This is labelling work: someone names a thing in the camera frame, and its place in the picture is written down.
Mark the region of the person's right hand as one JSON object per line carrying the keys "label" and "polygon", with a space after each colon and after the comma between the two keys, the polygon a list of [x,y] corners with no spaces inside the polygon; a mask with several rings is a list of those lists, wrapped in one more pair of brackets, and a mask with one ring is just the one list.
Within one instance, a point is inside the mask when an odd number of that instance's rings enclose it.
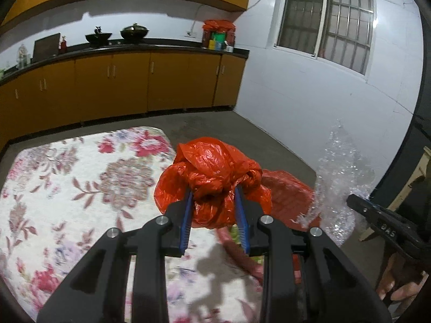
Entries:
{"label": "person's right hand", "polygon": [[398,253],[392,254],[387,262],[376,292],[381,300],[390,294],[390,300],[400,302],[400,307],[409,307],[427,281],[429,274],[422,271],[413,281],[407,282],[408,275],[402,274],[401,261],[404,258]]}

